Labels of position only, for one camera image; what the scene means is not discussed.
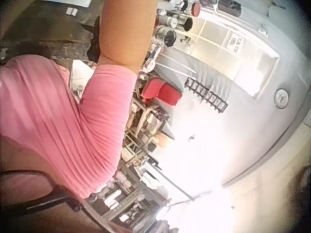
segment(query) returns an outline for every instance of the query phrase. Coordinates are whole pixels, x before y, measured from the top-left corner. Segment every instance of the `black grill rack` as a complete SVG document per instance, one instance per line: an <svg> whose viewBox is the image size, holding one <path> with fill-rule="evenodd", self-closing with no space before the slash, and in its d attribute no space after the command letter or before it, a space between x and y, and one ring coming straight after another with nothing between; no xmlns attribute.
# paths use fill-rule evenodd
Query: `black grill rack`
<svg viewBox="0 0 311 233"><path fill-rule="evenodd" d="M206 100L206 103L212 105L219 113L223 113L228 107L228 104L222 98L193 78L188 77L185 82L185 88L189 88L194 94L198 94L202 101Z"/></svg>

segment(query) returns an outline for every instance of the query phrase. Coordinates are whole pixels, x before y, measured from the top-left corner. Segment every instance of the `window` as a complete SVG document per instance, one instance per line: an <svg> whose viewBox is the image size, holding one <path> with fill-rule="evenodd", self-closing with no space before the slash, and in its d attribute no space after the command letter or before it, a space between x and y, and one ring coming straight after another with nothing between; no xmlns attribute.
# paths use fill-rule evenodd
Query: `window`
<svg viewBox="0 0 311 233"><path fill-rule="evenodd" d="M177 32L174 46L212 66L256 97L276 65L278 55L254 35L242 32L232 23L228 26L218 18L194 18L190 32Z"/></svg>

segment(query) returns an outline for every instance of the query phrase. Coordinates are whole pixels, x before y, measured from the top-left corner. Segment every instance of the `person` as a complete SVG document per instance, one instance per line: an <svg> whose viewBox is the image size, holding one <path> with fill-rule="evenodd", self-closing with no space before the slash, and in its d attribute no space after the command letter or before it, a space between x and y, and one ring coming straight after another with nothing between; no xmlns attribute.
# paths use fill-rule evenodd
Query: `person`
<svg viewBox="0 0 311 233"><path fill-rule="evenodd" d="M69 71L23 55L0 68L1 170L32 169L85 199L114 175L157 0L106 0L98 65L80 103Z"/></svg>

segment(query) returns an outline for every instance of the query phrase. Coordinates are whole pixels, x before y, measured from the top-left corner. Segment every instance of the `red seat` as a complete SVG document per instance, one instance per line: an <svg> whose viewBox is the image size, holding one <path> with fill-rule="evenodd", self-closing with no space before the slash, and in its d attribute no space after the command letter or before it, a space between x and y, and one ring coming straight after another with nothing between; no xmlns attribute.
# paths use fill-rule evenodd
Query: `red seat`
<svg viewBox="0 0 311 233"><path fill-rule="evenodd" d="M146 100L158 98L172 106L175 106L182 96L180 91L160 77L152 77L141 95Z"/></svg>

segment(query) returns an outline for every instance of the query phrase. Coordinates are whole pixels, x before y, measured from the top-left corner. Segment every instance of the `pink shirt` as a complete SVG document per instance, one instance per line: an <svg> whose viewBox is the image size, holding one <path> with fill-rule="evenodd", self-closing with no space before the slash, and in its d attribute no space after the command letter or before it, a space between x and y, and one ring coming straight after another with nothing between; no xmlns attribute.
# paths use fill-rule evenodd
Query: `pink shirt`
<svg viewBox="0 0 311 233"><path fill-rule="evenodd" d="M36 151L86 198L117 169L137 76L125 67L98 66L78 104L68 74L37 55L1 67L0 133Z"/></svg>

